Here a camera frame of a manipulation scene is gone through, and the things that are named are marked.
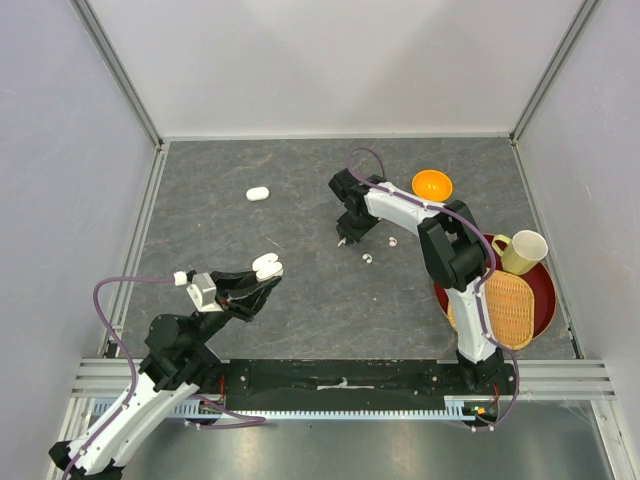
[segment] white wall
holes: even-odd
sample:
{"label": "white wall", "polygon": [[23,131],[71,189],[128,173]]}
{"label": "white wall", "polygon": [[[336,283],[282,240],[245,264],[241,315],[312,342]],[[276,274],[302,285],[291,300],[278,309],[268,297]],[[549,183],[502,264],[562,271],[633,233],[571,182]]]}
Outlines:
{"label": "white wall", "polygon": [[4,2],[0,45],[0,465],[34,480],[97,351],[91,291],[121,268],[152,147],[69,2]]}
{"label": "white wall", "polygon": [[603,1],[521,142],[581,345],[640,445],[640,3]]}
{"label": "white wall", "polygon": [[92,0],[165,136],[508,132],[580,0]]}

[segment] table surface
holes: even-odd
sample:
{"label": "table surface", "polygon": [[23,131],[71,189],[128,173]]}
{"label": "table surface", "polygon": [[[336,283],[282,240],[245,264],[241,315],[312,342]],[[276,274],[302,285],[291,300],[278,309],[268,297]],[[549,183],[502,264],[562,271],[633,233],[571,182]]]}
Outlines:
{"label": "table surface", "polygon": [[[410,191],[420,170],[447,173],[454,194],[488,233],[535,229],[508,139],[429,138],[176,142],[147,233],[138,275],[177,270],[241,270],[275,252],[285,274],[253,323],[230,322],[211,341],[223,358],[455,358],[456,335],[436,300],[419,241],[389,222],[360,244],[338,248],[344,207],[328,181],[354,146],[386,160],[388,179]],[[378,173],[373,158],[358,170]],[[269,199],[249,202],[248,188]],[[390,236],[398,240],[392,248]],[[369,253],[367,264],[362,255]],[[160,313],[189,314],[182,288],[136,285],[124,326],[135,357]],[[558,310],[521,358],[574,358]]]}
{"label": "table surface", "polygon": [[162,424],[123,480],[613,480],[588,404],[519,403],[495,432],[428,421]]}

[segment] yellow mug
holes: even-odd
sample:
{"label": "yellow mug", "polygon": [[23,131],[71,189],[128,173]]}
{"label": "yellow mug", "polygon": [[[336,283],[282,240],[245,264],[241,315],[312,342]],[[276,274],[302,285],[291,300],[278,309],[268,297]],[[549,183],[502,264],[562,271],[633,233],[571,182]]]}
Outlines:
{"label": "yellow mug", "polygon": [[[496,242],[504,242],[507,246],[503,250]],[[514,275],[524,275],[549,252],[544,237],[531,230],[521,230],[513,238],[496,235],[491,246],[502,258],[502,269]]]}

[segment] wire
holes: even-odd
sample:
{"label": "wire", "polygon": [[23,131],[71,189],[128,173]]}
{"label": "wire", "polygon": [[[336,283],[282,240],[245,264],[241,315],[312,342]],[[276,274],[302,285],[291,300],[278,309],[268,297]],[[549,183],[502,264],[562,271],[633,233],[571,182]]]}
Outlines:
{"label": "wire", "polygon": [[498,387],[497,383],[493,384],[493,391],[495,393],[495,398],[493,399],[493,402],[491,402],[491,405],[489,408],[493,407],[500,400],[500,388]]}
{"label": "wire", "polygon": [[131,386],[129,387],[129,392],[127,393],[126,397],[120,404],[120,407],[115,412],[113,412],[111,416],[107,418],[107,420],[99,428],[97,428],[95,432],[93,432],[93,435],[91,435],[87,439],[87,441],[84,444],[82,444],[82,446],[78,449],[78,453],[71,459],[67,467],[64,469],[64,472],[62,473],[62,480],[66,480],[66,478],[69,476],[71,469],[74,467],[76,463],[78,463],[78,460],[80,460],[80,457],[82,456],[82,452],[85,452],[87,448],[89,448],[89,446],[91,446],[91,444],[94,442],[94,440],[98,438],[98,435],[100,435],[109,425],[111,425],[111,423],[118,417],[118,415],[120,415],[120,412],[122,412],[123,407],[127,408],[129,406],[129,401],[135,394],[136,386],[138,385],[138,374],[136,372],[136,365],[133,362],[133,358],[131,357],[129,350],[127,350],[127,347],[125,347],[124,343],[122,343],[122,339],[118,336],[116,331],[113,329],[113,327],[109,323],[109,320],[107,320],[106,315],[104,314],[104,312],[102,311],[102,308],[100,307],[100,300],[98,299],[98,293],[100,292],[100,289],[104,285],[108,283],[114,283],[114,282],[173,283],[174,281],[175,280],[173,277],[166,277],[166,278],[110,277],[110,278],[105,278],[104,280],[101,280],[93,288],[93,306],[95,307],[98,317],[100,317],[100,321],[104,325],[104,328],[107,329],[107,332],[109,333],[111,338],[113,338],[113,340],[116,342],[116,345],[120,347],[120,351],[124,354],[124,356],[127,359],[127,363],[129,364],[129,369],[131,370]]}
{"label": "wire", "polygon": [[224,375],[220,377],[220,401],[224,401]]}
{"label": "wire", "polygon": [[[462,215],[460,215],[457,212],[454,212],[452,210],[449,210],[445,207],[440,207],[438,205],[433,205],[427,202],[424,202],[422,200],[419,200],[418,198],[412,196],[412,195],[407,195],[404,192],[399,192],[395,189],[391,189],[391,188],[387,188],[385,186],[382,185],[377,185],[375,183],[371,183],[370,181],[368,181],[366,178],[360,176],[353,168],[353,154],[357,151],[366,151],[371,153],[374,157],[376,157],[376,159],[378,160],[378,163],[380,164],[380,169],[382,170],[382,175],[386,178],[385,175],[385,168],[384,168],[384,162],[382,161],[382,158],[380,157],[380,155],[378,153],[376,153],[375,151],[373,151],[370,148],[367,147],[355,147],[353,148],[350,152],[349,155],[347,156],[347,170],[349,171],[349,173],[356,179],[358,180],[360,183],[370,187],[370,188],[375,188],[377,190],[381,190],[383,192],[388,193],[389,195],[393,195],[396,196],[398,198],[401,198],[402,200],[405,200],[413,205],[416,205],[420,208],[424,208],[425,210],[433,210],[439,213],[444,213],[445,215],[448,215],[456,220],[458,220],[459,222],[461,222],[462,224],[464,224],[465,227],[467,227],[469,230],[471,230],[476,237],[478,238],[478,240],[480,240],[480,243],[482,243],[482,246],[484,247],[484,249],[486,250],[487,254],[489,255],[489,271],[487,273],[485,273],[485,275],[483,275],[482,277],[480,277],[480,281],[476,284],[475,286],[475,294],[476,294],[476,307],[478,308],[478,314],[480,316],[480,325],[482,327],[482,333],[487,337],[487,340],[489,342],[491,342],[494,346],[502,349],[503,351],[507,352],[509,354],[509,356],[511,357],[511,360],[513,361],[513,381],[515,383],[515,390],[513,392],[513,396],[511,397],[511,401],[509,402],[509,405],[507,407],[507,410],[504,412],[504,415],[500,418],[498,418],[495,423],[493,424],[494,426],[499,425],[500,423],[502,423],[504,421],[504,419],[506,419],[512,412],[513,407],[516,404],[516,399],[518,398],[518,393],[520,390],[520,368],[518,366],[518,359],[516,358],[516,354],[513,350],[511,350],[510,348],[506,347],[505,345],[501,344],[500,342],[498,342],[498,340],[496,340],[491,334],[489,334],[489,329],[487,327],[487,319],[484,317],[484,309],[482,308],[482,298],[481,298],[481,294],[480,294],[480,288],[482,287],[482,285],[484,285],[487,280],[489,280],[489,278],[491,278],[491,275],[494,274],[494,272],[496,271],[496,255],[493,251],[493,248],[491,248],[491,245],[489,244],[489,242],[487,241],[487,239],[484,237],[484,235],[482,234],[482,232],[478,229],[478,227],[476,227],[473,223],[471,223],[469,220],[467,220],[466,218],[464,218]],[[481,427],[479,430],[489,430],[488,427]]]}
{"label": "wire", "polygon": [[237,418],[238,420],[248,420],[247,422],[242,423],[231,423],[231,424],[223,424],[223,425],[203,425],[202,423],[191,422],[189,420],[185,420],[185,425],[193,428],[207,429],[207,430],[231,430],[234,428],[247,428],[247,427],[255,427],[256,425],[262,425],[267,421],[264,417],[254,417],[251,415],[242,415],[241,413],[232,412],[231,410],[227,410],[224,406],[216,403],[212,400],[209,400],[207,397],[203,395],[191,395],[191,398],[196,398],[202,402],[205,402],[211,405],[213,408],[218,410],[220,413],[224,413],[225,415],[229,415],[230,417]]}
{"label": "wire", "polygon": [[[480,416],[480,414],[477,413],[477,412],[476,412],[475,415],[476,415],[476,418],[478,420],[480,420],[481,422],[486,423],[487,425],[495,425],[495,421],[491,421],[491,420],[487,420],[485,418],[482,418]],[[498,419],[498,418],[500,418],[500,403],[499,402],[496,404],[496,419]]]}

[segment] black base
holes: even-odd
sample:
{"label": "black base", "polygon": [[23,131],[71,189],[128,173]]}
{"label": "black base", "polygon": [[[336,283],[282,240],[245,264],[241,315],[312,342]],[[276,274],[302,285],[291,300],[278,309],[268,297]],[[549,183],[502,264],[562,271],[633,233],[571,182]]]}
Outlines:
{"label": "black base", "polygon": [[[437,360],[231,360],[221,373],[231,410],[439,410],[447,395],[493,396],[494,384],[501,394],[512,394],[513,367],[501,363],[498,352],[476,366],[493,370],[479,372],[482,381],[472,382],[473,389],[466,365]],[[349,386],[373,388],[318,390],[345,379]],[[218,388],[202,393],[220,393]]]}
{"label": "black base", "polygon": [[[49,449],[49,457],[60,470],[64,470],[69,465],[69,441],[56,443]],[[124,467],[114,467],[112,464],[107,466],[102,472],[94,475],[87,475],[84,468],[76,468],[75,466],[69,472],[69,480],[120,480],[122,478],[122,469]]]}

